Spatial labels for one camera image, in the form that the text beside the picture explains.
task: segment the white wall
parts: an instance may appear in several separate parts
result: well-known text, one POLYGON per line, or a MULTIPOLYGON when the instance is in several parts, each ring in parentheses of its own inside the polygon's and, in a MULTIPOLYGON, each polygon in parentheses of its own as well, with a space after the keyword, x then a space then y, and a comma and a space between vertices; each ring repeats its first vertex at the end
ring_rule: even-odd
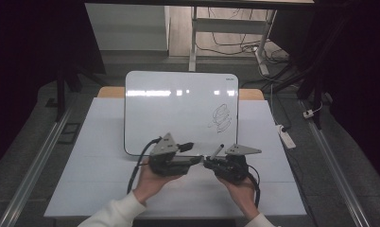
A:
POLYGON ((86 4, 100 50, 167 50, 164 6, 86 4))

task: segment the black marker scribble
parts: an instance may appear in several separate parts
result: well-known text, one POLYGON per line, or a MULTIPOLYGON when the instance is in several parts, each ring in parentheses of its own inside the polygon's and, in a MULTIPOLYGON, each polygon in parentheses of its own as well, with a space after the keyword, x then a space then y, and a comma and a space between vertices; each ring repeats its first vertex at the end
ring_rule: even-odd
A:
POLYGON ((228 129, 231 125, 232 118, 229 116, 231 112, 228 105, 222 104, 213 112, 213 121, 208 124, 208 128, 216 125, 216 132, 220 133, 228 129))

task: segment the white sweater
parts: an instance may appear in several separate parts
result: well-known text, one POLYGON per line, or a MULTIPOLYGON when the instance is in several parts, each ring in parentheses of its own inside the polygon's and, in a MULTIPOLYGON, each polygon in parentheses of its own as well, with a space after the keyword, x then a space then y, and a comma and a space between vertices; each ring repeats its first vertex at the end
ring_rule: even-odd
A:
MULTIPOLYGON (((121 201, 110 201, 107 206, 84 220, 78 227, 130 227, 133 220, 146 208, 130 192, 121 201)), ((250 221, 246 227, 274 227, 263 214, 250 221)))

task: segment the person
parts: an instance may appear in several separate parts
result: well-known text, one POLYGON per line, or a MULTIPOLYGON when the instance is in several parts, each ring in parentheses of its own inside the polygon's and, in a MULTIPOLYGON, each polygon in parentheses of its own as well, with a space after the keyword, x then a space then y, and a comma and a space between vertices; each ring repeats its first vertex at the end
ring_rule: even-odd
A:
MULTIPOLYGON (((149 198, 156 195, 166 183, 181 177, 158 176, 152 172, 147 162, 148 159, 143 161, 139 181, 135 189, 121 201, 110 201, 104 208, 81 222, 78 227, 130 227, 133 220, 146 211, 146 201, 149 198)), ((228 188, 233 201, 250 221, 246 227, 273 227, 254 205, 254 187, 249 178, 239 185, 234 185, 220 178, 218 180, 228 188)))

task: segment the white marker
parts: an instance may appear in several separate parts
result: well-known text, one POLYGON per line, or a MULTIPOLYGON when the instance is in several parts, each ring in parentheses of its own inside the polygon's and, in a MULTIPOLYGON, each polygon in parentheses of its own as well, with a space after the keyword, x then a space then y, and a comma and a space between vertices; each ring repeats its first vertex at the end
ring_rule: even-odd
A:
POLYGON ((217 148, 217 150, 213 153, 213 155, 211 155, 210 159, 211 159, 211 160, 212 160, 212 159, 215 159, 215 157, 219 154, 219 152, 223 149, 223 147, 224 147, 224 145, 221 144, 221 145, 219 146, 219 148, 217 148))

